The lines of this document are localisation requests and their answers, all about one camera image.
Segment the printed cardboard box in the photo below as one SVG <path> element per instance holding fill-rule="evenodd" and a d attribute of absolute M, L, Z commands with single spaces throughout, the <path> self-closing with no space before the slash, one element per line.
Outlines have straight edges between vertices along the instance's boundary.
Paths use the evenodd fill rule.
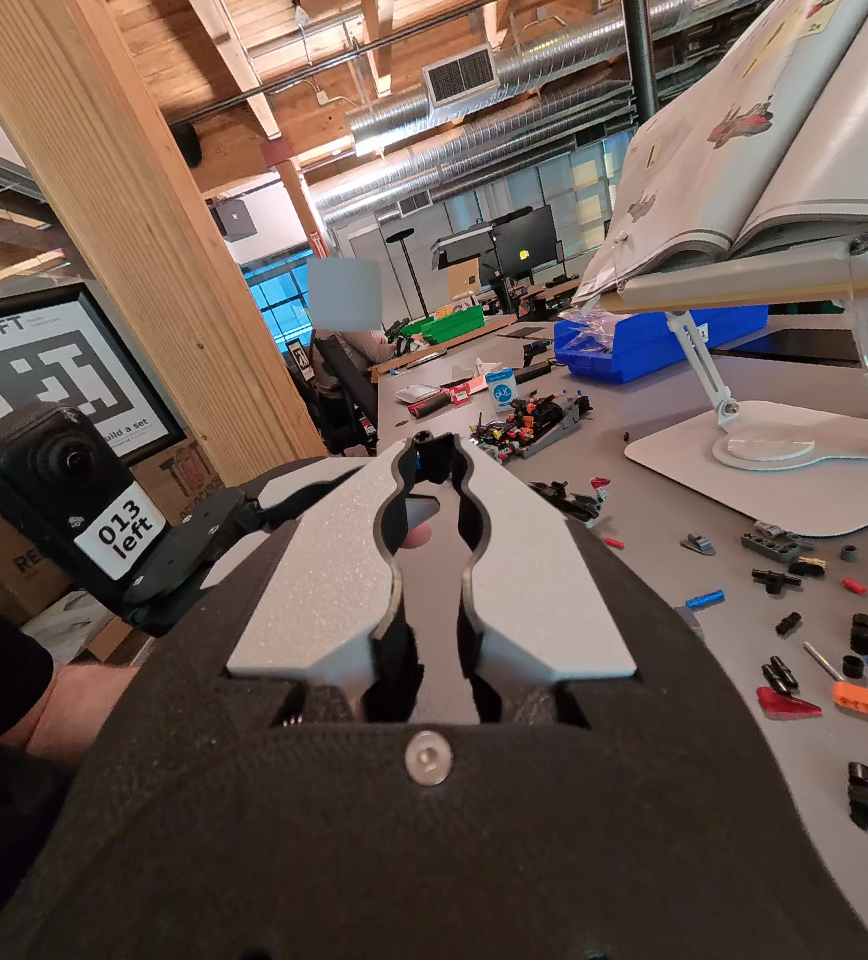
<path fill-rule="evenodd" d="M 225 487 L 193 436 L 139 462 L 131 472 L 171 525 L 183 522 L 195 507 Z"/>

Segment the dark red wedge piece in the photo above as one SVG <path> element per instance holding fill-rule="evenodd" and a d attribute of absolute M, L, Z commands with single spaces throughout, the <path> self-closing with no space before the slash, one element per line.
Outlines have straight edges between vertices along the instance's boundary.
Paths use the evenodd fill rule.
<path fill-rule="evenodd" d="M 770 686 L 758 687 L 755 696 L 765 717 L 773 721 L 789 722 L 823 715 L 823 710 L 817 705 L 779 693 Z"/>

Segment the white ceiling vent grille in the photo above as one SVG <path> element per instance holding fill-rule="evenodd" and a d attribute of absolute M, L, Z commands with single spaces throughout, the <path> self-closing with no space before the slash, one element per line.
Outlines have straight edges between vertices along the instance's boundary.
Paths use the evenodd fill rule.
<path fill-rule="evenodd" d="M 499 84 L 494 53 L 488 43 L 424 66 L 422 77 L 432 110 L 494 90 Z"/>

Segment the black lego assembly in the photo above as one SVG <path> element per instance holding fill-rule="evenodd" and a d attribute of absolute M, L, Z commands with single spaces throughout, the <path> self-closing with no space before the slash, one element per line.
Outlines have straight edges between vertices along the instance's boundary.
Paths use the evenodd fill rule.
<path fill-rule="evenodd" d="M 590 529 L 599 519 L 608 498 L 610 480 L 593 477 L 590 484 L 592 487 L 590 495 L 571 492 L 566 482 L 548 484 L 532 481 L 528 486 L 562 514 L 582 523 L 586 529 Z"/>

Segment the grey lego axle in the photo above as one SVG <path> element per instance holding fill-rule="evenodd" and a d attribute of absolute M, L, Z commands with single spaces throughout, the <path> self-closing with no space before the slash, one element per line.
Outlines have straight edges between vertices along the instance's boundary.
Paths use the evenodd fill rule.
<path fill-rule="evenodd" d="M 846 681 L 845 677 L 810 642 L 805 640 L 801 643 L 801 646 L 805 653 L 808 654 L 834 682 L 844 683 Z"/>

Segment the lego instruction booklet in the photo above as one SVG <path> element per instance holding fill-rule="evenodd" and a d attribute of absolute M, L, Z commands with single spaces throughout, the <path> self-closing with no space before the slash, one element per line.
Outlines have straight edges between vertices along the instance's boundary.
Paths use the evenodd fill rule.
<path fill-rule="evenodd" d="M 868 1 L 774 2 L 644 124 L 574 304 L 868 297 Z"/>

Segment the green plastic bins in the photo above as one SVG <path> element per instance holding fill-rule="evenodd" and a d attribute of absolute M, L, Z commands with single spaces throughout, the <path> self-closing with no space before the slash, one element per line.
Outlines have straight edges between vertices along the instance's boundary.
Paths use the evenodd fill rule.
<path fill-rule="evenodd" d="M 412 341 L 419 337 L 428 346 L 442 345 L 484 326 L 484 307 L 475 304 L 440 318 L 408 323 L 396 334 L 396 338 Z"/>

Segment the monitor stand with cardboard box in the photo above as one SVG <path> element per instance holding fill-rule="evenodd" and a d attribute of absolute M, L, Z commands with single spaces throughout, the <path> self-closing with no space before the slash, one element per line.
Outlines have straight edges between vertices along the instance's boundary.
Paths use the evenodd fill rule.
<path fill-rule="evenodd" d="M 431 246 L 432 269 L 447 272 L 452 302 L 479 294 L 481 259 L 494 251 L 495 231 L 491 222 L 481 222 L 441 237 Z"/>

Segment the clear plastic bags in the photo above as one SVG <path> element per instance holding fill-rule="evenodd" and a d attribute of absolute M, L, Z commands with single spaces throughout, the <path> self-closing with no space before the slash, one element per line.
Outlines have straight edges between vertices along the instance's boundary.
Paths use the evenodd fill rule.
<path fill-rule="evenodd" d="M 554 326 L 556 352 L 610 354 L 615 331 L 624 317 L 596 304 L 589 313 L 579 308 L 560 312 Z"/>

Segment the black red handled tool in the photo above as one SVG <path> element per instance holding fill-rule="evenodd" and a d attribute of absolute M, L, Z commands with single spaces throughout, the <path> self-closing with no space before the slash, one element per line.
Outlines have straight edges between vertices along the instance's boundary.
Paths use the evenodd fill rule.
<path fill-rule="evenodd" d="M 448 406 L 460 406 L 469 402 L 471 390 L 469 382 L 451 386 L 433 392 L 419 401 L 408 405 L 408 412 L 414 419 L 422 419 L 440 412 Z"/>

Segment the black lego connector piece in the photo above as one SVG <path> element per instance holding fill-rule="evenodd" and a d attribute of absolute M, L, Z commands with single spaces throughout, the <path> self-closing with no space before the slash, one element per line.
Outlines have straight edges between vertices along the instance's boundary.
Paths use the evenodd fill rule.
<path fill-rule="evenodd" d="M 416 450 L 415 482 L 436 485 L 446 482 L 453 469 L 456 434 L 435 436 L 429 430 L 418 431 L 413 438 Z"/>

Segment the black desk mat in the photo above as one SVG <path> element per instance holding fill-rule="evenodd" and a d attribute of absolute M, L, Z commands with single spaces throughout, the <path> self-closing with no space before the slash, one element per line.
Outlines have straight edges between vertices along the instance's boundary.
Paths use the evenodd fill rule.
<path fill-rule="evenodd" d="M 782 328 L 712 354 L 858 369 L 861 362 L 849 329 Z"/>

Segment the black office chair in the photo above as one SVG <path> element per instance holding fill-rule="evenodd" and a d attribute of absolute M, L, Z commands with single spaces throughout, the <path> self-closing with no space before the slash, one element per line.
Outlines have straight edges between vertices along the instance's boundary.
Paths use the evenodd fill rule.
<path fill-rule="evenodd" d="M 368 367 L 358 372 L 339 345 L 336 337 L 325 341 L 316 341 L 323 358 L 332 368 L 332 373 L 340 382 L 341 396 L 338 398 L 321 395 L 320 405 L 327 422 L 335 430 L 350 427 L 360 433 L 359 441 L 369 456 L 376 454 L 377 389 L 369 381 Z"/>

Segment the person's left forearm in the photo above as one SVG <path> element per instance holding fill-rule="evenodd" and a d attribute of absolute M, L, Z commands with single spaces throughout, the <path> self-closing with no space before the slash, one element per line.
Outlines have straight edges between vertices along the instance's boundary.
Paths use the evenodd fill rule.
<path fill-rule="evenodd" d="M 56 666 L 35 706 L 0 736 L 0 745 L 78 771 L 139 671 L 137 666 Z"/>

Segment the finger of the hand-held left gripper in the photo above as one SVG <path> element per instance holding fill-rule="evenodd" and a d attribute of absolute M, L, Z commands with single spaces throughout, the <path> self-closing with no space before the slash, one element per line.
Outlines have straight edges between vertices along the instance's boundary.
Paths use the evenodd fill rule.
<path fill-rule="evenodd" d="M 278 468 L 269 479 L 258 481 L 259 528 L 275 530 L 298 519 L 369 461 L 368 457 L 326 457 Z"/>
<path fill-rule="evenodd" d="M 289 546 L 289 524 L 274 531 L 255 531 L 230 547 L 206 573 L 200 591 L 204 594 L 231 576 L 252 576 L 258 571 L 272 576 Z"/>

